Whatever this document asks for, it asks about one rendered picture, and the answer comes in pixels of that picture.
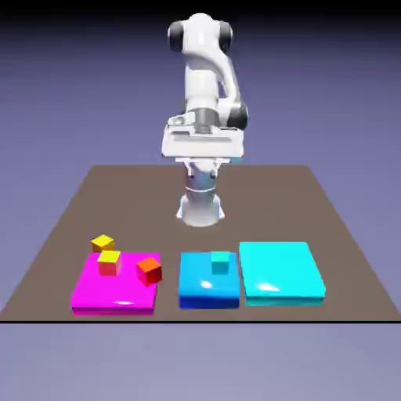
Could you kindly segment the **large magenta box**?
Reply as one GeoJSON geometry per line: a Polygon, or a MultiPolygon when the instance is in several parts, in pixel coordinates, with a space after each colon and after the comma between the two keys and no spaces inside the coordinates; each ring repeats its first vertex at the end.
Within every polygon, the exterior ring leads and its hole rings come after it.
{"type": "Polygon", "coordinates": [[[91,253],[86,259],[70,297],[73,313],[84,316],[153,314],[157,285],[146,286],[137,276],[136,265],[146,258],[159,261],[160,255],[123,252],[121,271],[116,276],[100,275],[98,258],[98,253],[91,253]]]}

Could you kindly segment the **large cyan box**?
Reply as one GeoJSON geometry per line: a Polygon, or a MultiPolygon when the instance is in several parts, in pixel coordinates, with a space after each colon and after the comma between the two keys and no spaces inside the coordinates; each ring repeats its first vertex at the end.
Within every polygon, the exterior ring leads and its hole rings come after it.
{"type": "Polygon", "coordinates": [[[320,305],[326,287],[306,242],[241,242],[247,306],[320,305]]]}

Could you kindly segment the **small teal cube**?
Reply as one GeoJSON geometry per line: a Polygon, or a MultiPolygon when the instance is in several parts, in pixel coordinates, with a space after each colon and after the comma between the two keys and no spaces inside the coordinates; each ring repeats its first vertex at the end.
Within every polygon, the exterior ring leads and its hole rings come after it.
{"type": "Polygon", "coordinates": [[[211,270],[215,275],[229,272],[230,253],[228,251],[213,251],[211,253],[211,270]]]}

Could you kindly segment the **small red cube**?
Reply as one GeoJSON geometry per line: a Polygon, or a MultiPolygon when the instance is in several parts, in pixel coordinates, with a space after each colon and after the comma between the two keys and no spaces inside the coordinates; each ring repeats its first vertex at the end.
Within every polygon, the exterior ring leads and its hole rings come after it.
{"type": "Polygon", "coordinates": [[[153,257],[145,258],[136,264],[139,280],[146,286],[162,280],[162,265],[153,257]]]}

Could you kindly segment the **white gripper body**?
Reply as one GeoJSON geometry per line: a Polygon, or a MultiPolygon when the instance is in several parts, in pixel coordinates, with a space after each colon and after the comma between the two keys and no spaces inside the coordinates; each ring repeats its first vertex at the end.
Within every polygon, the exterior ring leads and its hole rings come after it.
{"type": "Polygon", "coordinates": [[[164,128],[161,144],[164,157],[232,159],[244,155],[244,132],[240,129],[211,127],[211,133],[197,133],[193,125],[164,128]]]}

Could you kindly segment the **large blue box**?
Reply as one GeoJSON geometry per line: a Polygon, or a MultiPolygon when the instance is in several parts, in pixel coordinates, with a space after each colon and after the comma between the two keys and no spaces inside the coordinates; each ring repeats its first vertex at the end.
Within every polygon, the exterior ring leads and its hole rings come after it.
{"type": "Polygon", "coordinates": [[[238,309],[240,278],[237,254],[230,252],[229,272],[215,275],[211,253],[183,252],[180,256],[179,307],[181,309],[238,309]]]}

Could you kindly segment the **small yellow cube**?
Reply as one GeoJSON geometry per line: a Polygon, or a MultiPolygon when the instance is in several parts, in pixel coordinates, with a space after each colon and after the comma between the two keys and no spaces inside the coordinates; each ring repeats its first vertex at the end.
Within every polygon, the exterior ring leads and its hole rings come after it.
{"type": "Polygon", "coordinates": [[[121,271],[121,252],[104,250],[97,259],[101,276],[118,276],[121,271]]]}
{"type": "Polygon", "coordinates": [[[115,247],[114,238],[101,234],[90,241],[92,252],[113,251],[115,247]]]}

